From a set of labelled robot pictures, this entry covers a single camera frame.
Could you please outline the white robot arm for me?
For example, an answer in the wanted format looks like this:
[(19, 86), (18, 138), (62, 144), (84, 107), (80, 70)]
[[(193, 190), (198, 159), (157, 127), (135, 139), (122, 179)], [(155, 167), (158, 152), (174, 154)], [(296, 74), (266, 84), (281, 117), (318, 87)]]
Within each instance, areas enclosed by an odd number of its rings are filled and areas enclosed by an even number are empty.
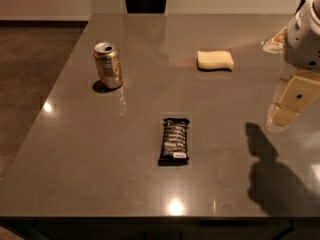
[(287, 128), (320, 95), (320, 0), (301, 0), (288, 25), (267, 41), (263, 50), (282, 53), (282, 76), (267, 122)]

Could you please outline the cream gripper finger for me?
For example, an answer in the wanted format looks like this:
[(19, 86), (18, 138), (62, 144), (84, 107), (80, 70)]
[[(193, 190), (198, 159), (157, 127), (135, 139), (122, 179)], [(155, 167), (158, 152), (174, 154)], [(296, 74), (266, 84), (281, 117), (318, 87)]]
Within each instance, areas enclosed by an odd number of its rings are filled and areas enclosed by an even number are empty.
[(288, 127), (296, 118), (298, 113), (276, 104), (270, 107), (270, 122), (281, 127)]

